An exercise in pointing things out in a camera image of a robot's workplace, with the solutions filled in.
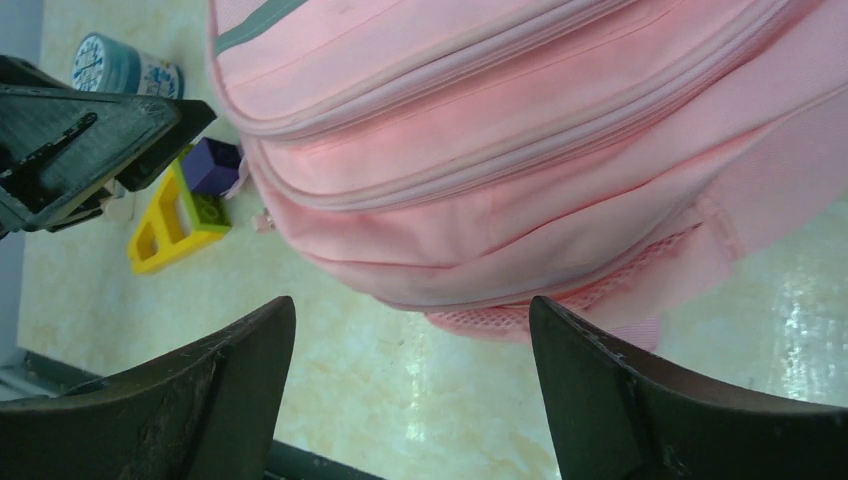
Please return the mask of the pink backpack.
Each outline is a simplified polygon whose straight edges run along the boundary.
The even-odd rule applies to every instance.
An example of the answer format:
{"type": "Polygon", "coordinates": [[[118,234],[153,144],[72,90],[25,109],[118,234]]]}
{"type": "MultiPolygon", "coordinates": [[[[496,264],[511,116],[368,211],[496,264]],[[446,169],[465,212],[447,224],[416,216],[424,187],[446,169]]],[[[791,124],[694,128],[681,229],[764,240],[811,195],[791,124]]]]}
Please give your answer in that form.
{"type": "Polygon", "coordinates": [[[847,187],[843,1],[212,1],[267,224],[349,288],[525,342],[641,338],[847,187]]]}

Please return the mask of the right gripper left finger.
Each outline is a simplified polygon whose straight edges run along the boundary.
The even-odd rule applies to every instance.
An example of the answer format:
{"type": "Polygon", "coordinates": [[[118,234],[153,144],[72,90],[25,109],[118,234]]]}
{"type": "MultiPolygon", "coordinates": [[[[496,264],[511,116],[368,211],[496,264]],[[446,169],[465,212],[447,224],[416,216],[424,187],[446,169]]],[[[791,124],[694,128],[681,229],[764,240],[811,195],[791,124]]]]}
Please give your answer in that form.
{"type": "Polygon", "coordinates": [[[1,405],[5,479],[260,479],[293,354],[279,297],[229,326],[56,397],[1,405]]]}

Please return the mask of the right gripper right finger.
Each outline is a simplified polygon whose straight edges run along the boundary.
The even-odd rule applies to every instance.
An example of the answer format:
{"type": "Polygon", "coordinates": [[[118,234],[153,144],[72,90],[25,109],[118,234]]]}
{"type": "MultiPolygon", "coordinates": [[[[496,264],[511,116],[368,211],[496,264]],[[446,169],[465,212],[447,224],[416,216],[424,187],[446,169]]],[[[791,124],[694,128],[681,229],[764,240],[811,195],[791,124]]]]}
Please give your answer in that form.
{"type": "Polygon", "coordinates": [[[607,333],[546,297],[529,309],[565,479],[843,479],[847,411],[735,386],[607,333]]]}

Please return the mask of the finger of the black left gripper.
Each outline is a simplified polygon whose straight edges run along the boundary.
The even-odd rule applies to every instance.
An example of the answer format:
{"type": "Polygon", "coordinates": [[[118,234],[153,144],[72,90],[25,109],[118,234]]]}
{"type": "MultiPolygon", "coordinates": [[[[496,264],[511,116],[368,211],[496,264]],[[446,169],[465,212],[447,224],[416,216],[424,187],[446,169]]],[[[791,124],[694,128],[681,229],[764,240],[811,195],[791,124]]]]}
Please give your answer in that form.
{"type": "Polygon", "coordinates": [[[82,92],[1,58],[1,233],[100,216],[116,181],[143,190],[216,118],[201,100],[82,92]]]}

